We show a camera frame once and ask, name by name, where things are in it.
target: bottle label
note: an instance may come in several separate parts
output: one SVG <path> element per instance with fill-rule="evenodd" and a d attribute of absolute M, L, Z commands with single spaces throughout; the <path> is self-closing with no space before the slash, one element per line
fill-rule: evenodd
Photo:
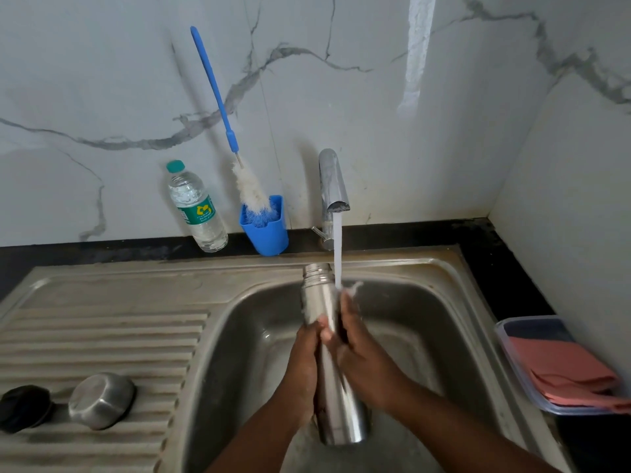
<path fill-rule="evenodd" d="M 210 196 L 206 196 L 202 202 L 195 206 L 178 207 L 178 209 L 187 224 L 203 224 L 215 216 L 215 206 L 210 201 Z"/>

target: white bristles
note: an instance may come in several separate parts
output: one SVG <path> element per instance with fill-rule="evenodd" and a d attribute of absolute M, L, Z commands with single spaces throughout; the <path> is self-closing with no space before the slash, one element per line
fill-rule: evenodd
<path fill-rule="evenodd" d="M 237 177 L 237 188 L 241 195 L 241 202 L 255 214 L 271 211 L 272 207 L 269 204 L 269 198 L 263 192 L 259 180 L 245 159 L 242 158 L 241 162 L 243 167 L 240 166 L 239 162 L 235 162 L 232 166 L 232 172 Z"/>

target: yellow logo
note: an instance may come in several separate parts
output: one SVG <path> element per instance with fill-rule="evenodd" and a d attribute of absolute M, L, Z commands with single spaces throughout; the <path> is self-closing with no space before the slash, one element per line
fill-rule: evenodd
<path fill-rule="evenodd" d="M 198 215 L 204 215 L 204 211 L 208 211 L 208 214 L 211 214 L 213 212 L 208 204 L 198 206 Z"/>

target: clear plastic tray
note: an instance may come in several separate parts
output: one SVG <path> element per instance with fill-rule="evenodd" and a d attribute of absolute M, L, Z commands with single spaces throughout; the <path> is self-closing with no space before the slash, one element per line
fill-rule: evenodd
<path fill-rule="evenodd" d="M 559 340 L 575 342 L 565 328 L 563 320 L 556 315 L 535 315 L 533 317 L 507 318 L 497 323 L 495 332 L 500 339 L 502 349 L 509 359 L 526 396 L 541 410 L 555 415 L 610 415 L 611 411 L 597 407 L 564 407 L 550 402 L 532 384 L 530 377 L 522 367 L 521 359 L 510 342 L 509 337 L 522 339 Z"/>

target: pink sponge cloth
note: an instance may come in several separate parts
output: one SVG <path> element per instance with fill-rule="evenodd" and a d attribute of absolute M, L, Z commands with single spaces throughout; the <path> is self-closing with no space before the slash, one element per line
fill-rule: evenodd
<path fill-rule="evenodd" d="M 556 405 L 601 407 L 631 413 L 631 399 L 599 395 L 616 387 L 618 376 L 581 345 L 510 337 L 534 386 Z"/>

